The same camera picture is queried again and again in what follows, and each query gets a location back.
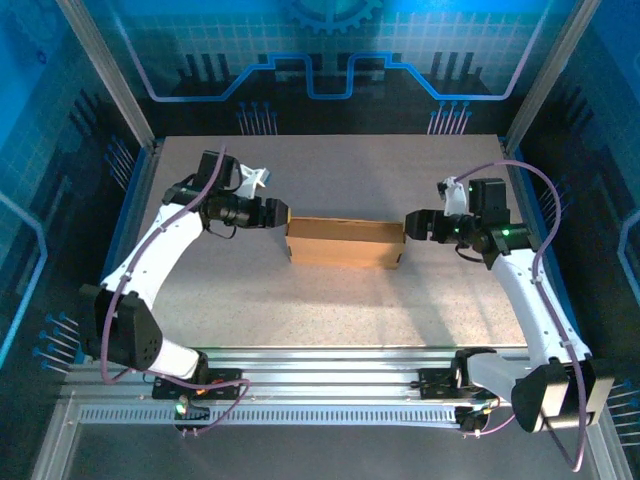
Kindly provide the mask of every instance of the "cable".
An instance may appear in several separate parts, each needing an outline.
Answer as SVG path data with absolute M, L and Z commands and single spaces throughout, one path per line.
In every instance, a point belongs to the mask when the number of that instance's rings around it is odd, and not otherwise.
M 455 250 L 456 250 L 456 253 L 458 254 L 458 256 L 460 258 L 463 258 L 467 262 L 484 263 L 484 260 L 482 260 L 481 258 L 470 257 L 469 255 L 465 255 L 464 253 L 460 252 L 460 245 L 456 245 Z
M 500 430 L 502 430 L 504 427 L 506 427 L 507 425 L 509 425 L 511 422 L 513 422 L 513 419 L 516 418 L 516 414 L 513 413 L 511 414 L 511 416 L 509 418 L 507 418 L 504 422 L 502 422 L 500 425 L 497 425 L 489 430 L 487 430 L 486 428 L 489 426 L 489 418 L 487 418 L 487 424 L 484 426 L 484 428 L 482 429 L 482 431 L 478 432 L 478 436 L 480 437 L 484 437 L 485 435 L 491 435 L 492 433 L 496 433 L 499 432 Z
M 211 235 L 215 235 L 216 237 L 220 237 L 223 240 L 231 240 L 233 237 L 236 236 L 236 232 L 238 231 L 238 227 L 236 225 L 233 226 L 233 232 L 231 232 L 231 235 L 229 235 L 228 237 L 225 237 L 224 235 L 214 232 L 213 230 L 211 230 L 211 225 L 207 225 L 206 227 L 204 227 L 204 229 L 210 233 Z
M 547 311 L 549 312 L 549 315 L 551 316 L 551 319 L 553 320 L 553 323 L 556 329 L 558 330 L 558 334 L 562 339 L 564 347 L 567 350 L 569 358 L 571 359 L 571 365 L 573 367 L 573 370 L 576 376 L 576 383 L 578 385 L 578 446 L 576 447 L 575 458 L 572 459 L 569 456 L 569 453 L 567 452 L 566 448 L 564 447 L 564 445 L 562 445 L 562 443 L 560 442 L 560 439 L 558 438 L 558 436 L 553 430 L 549 430 L 549 433 L 551 434 L 551 437 L 553 438 L 553 441 L 555 442 L 555 444 L 560 449 L 560 453 L 562 454 L 564 459 L 567 461 L 567 463 L 571 466 L 571 470 L 573 472 L 578 472 L 582 467 L 582 461 L 584 458 L 584 451 L 585 451 L 586 442 L 587 442 L 587 389 L 585 387 L 584 376 L 582 374 L 582 368 L 580 367 L 580 361 L 578 360 L 576 351 L 573 348 L 573 345 L 570 343 L 569 335 L 564 329 L 564 326 L 562 325 L 562 322 L 560 320 L 560 317 L 558 316 L 558 313 L 556 312 L 555 308 L 553 308 L 553 304 L 551 303 L 551 300 L 549 299 L 549 296 L 547 295 L 547 292 L 545 291 L 542 285 L 542 282 L 539 281 L 539 273 L 538 273 L 539 272 L 538 268 L 540 266 L 540 261 L 542 260 L 542 255 L 544 255 L 544 252 L 547 250 L 547 248 L 555 238 L 556 234 L 558 233 L 558 229 L 560 228 L 560 221 L 562 219 L 562 205 L 560 203 L 560 195 L 558 194 L 558 190 L 556 189 L 553 182 L 541 170 L 539 170 L 538 168 L 532 165 L 529 165 L 524 162 L 519 162 L 517 160 L 498 160 L 497 162 L 480 165 L 479 167 L 473 168 L 469 170 L 467 173 L 464 173 L 459 177 L 455 178 L 454 182 L 459 182 L 461 180 L 464 180 L 468 176 L 473 175 L 474 173 L 479 172 L 480 170 L 484 170 L 485 168 L 495 167 L 500 165 L 512 165 L 512 166 L 524 168 L 525 170 L 529 170 L 530 172 L 535 173 L 547 185 L 547 187 L 549 188 L 549 191 L 553 196 L 553 200 L 555 202 L 555 219 L 553 222 L 553 226 L 551 227 L 551 231 L 549 232 L 549 235 L 547 236 L 547 238 L 544 240 L 544 242 L 542 242 L 540 249 L 536 252 L 535 256 L 533 257 L 531 275 L 532 275 L 532 281 L 536 286 L 536 290 L 538 290 L 538 294 L 540 295 L 542 302 L 544 303 Z
M 235 188 L 232 188 L 231 190 L 227 190 L 229 193 L 235 193 L 237 192 L 240 187 L 242 186 L 242 183 L 244 182 L 243 180 L 243 176 L 242 176 L 242 165 L 240 164 L 240 161 L 238 159 L 235 159 L 234 164 L 236 166 L 236 171 L 238 172 L 238 186 Z

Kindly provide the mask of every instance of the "cardboard box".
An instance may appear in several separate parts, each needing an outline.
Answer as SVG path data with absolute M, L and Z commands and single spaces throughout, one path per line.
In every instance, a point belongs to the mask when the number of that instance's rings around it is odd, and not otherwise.
M 287 227 L 292 263 L 398 268 L 404 253 L 402 223 L 297 217 Z

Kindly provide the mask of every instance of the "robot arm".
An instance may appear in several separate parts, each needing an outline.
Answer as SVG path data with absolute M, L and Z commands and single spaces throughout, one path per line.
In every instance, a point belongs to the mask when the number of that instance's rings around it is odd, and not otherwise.
M 598 421 L 613 375 L 571 327 L 544 269 L 533 281 L 534 240 L 524 224 L 511 224 L 506 186 L 501 179 L 469 182 L 469 213 L 464 187 L 453 178 L 438 184 L 444 210 L 418 210 L 407 215 L 405 230 L 416 240 L 429 238 L 473 248 L 505 290 L 524 333 L 529 368 L 509 364 L 496 353 L 465 351 L 460 368 L 469 384 L 504 398 L 529 432 L 578 425 L 577 387 L 571 359 L 558 328 L 536 287 L 539 282 L 573 346 L 587 385 L 589 424 Z
M 167 219 L 184 209 L 207 184 L 218 154 L 204 152 L 198 173 L 167 190 L 163 205 L 147 233 L 127 259 L 102 282 L 101 287 L 85 285 L 85 317 L 80 340 L 83 351 L 99 357 L 101 333 L 106 312 L 123 275 L 141 248 L 136 268 L 122 290 L 109 337 L 108 360 L 139 371 L 152 371 L 198 383 L 207 368 L 206 356 L 177 345 L 163 337 L 151 309 L 156 295 L 182 253 L 209 228 L 211 221 L 221 221 L 233 228 L 273 228 L 288 222 L 289 209 L 277 199 L 262 199 L 256 189 L 264 187 L 269 177 L 266 169 L 250 169 L 235 158 L 223 157 L 218 178 L 204 199 L 191 211 L 166 227 L 150 244 L 146 240 Z M 229 189 L 233 170 L 238 170 L 240 185 Z

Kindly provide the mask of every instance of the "purple cable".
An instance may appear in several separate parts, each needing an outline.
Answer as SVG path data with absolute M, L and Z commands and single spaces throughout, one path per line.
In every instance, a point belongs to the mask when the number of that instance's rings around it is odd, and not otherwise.
M 502 422 L 500 425 L 495 426 L 489 430 L 485 430 L 488 426 L 489 426 L 489 419 L 487 419 L 487 424 L 484 426 L 485 429 L 483 429 L 481 432 L 478 433 L 479 437 L 483 437 L 485 435 L 490 435 L 492 433 L 496 433 L 500 430 L 502 430 L 504 427 L 506 427 L 507 425 L 509 425 L 513 419 L 516 418 L 516 414 L 512 414 L 509 418 L 507 418 L 504 422 Z
M 578 384 L 578 446 L 576 448 L 576 457 L 572 459 L 569 456 L 566 448 L 560 442 L 560 439 L 556 435 L 553 430 L 549 430 L 551 434 L 551 438 L 560 449 L 560 453 L 567 461 L 567 463 L 571 466 L 571 470 L 573 472 L 578 472 L 582 467 L 582 460 L 584 458 L 584 450 L 587 443 L 587 389 L 584 384 L 584 376 L 582 375 L 582 369 L 580 368 L 580 362 L 578 361 L 578 356 L 576 355 L 575 349 L 573 345 L 569 341 L 569 335 L 566 330 L 562 326 L 562 322 L 558 317 L 558 313 L 555 308 L 551 304 L 551 300 L 547 296 L 547 292 L 544 290 L 542 283 L 538 281 L 538 267 L 540 266 L 540 261 L 542 260 L 542 255 L 545 250 L 549 247 L 554 237 L 558 233 L 558 229 L 560 228 L 560 220 L 562 218 L 562 204 L 560 203 L 560 196 L 558 195 L 558 191 L 556 187 L 553 185 L 553 182 L 547 177 L 541 170 L 536 167 L 529 165 L 524 162 L 519 162 L 517 160 L 498 160 L 497 162 L 487 163 L 485 165 L 480 165 L 479 167 L 473 168 L 469 170 L 467 173 L 464 173 L 457 177 L 454 182 L 459 182 L 467 178 L 470 175 L 473 175 L 480 170 L 484 170 L 485 168 L 495 167 L 499 165 L 512 165 L 515 167 L 524 168 L 525 170 L 529 170 L 530 172 L 535 173 L 538 177 L 540 177 L 544 183 L 547 184 L 549 191 L 553 195 L 553 200 L 555 202 L 555 219 L 553 222 L 553 226 L 551 227 L 551 231 L 547 238 L 542 242 L 540 249 L 536 252 L 533 257 L 533 265 L 531 269 L 532 280 L 536 286 L 536 290 L 540 294 L 540 298 L 544 303 L 545 307 L 549 311 L 549 315 L 551 315 L 551 319 L 553 320 L 558 333 L 560 334 L 560 338 L 562 339 L 564 346 L 569 354 L 569 358 L 571 358 L 571 365 L 576 375 L 576 383 Z

